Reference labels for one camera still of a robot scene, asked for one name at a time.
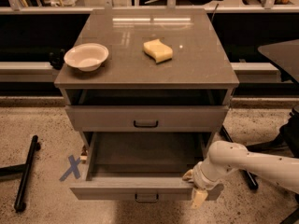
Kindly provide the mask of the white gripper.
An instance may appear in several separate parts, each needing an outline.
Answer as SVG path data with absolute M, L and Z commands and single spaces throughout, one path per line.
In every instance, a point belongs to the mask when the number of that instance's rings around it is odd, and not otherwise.
M 199 208 L 208 196 L 206 190 L 214 189 L 225 175 L 224 168 L 210 161 L 198 162 L 192 169 L 192 180 L 194 185 L 200 189 L 192 190 L 191 207 L 193 209 Z

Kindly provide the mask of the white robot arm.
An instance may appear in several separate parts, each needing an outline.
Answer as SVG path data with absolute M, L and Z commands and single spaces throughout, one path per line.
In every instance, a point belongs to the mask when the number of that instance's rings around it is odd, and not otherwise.
M 245 170 L 284 189 L 299 193 L 299 160 L 250 152 L 238 143 L 214 142 L 203 161 L 192 168 L 192 208 L 199 208 L 207 192 L 236 170 Z

